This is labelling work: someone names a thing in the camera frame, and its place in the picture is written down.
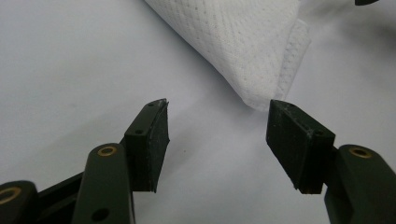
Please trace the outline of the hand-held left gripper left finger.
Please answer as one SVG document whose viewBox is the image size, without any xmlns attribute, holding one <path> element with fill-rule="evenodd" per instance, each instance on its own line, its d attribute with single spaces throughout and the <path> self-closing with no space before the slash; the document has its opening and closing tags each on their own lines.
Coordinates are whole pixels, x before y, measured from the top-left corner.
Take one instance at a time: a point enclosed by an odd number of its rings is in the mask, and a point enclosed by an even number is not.
<svg viewBox="0 0 396 224">
<path fill-rule="evenodd" d="M 165 99 L 146 104 L 120 143 L 90 152 L 72 224 L 135 224 L 134 193 L 157 190 L 169 143 L 167 107 Z"/>
</svg>

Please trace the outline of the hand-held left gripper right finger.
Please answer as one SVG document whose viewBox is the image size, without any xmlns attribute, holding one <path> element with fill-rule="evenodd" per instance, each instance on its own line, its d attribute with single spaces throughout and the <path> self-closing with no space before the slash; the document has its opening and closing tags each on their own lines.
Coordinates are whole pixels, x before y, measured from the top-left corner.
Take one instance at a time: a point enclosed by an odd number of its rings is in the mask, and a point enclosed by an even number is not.
<svg viewBox="0 0 396 224">
<path fill-rule="evenodd" d="M 302 194 L 327 189 L 331 224 L 396 224 L 396 173 L 370 148 L 335 147 L 334 140 L 298 106 L 270 102 L 267 145 Z"/>
</svg>

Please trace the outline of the white zippered fabric cover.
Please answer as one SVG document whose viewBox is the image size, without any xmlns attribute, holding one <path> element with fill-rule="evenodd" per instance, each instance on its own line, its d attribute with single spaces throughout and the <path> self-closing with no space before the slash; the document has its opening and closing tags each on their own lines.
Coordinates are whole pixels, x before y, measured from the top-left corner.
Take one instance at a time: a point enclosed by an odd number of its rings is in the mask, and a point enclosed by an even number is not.
<svg viewBox="0 0 396 224">
<path fill-rule="evenodd" d="M 266 111 L 286 98 L 310 44 L 301 0 L 144 0 L 231 85 Z"/>
</svg>

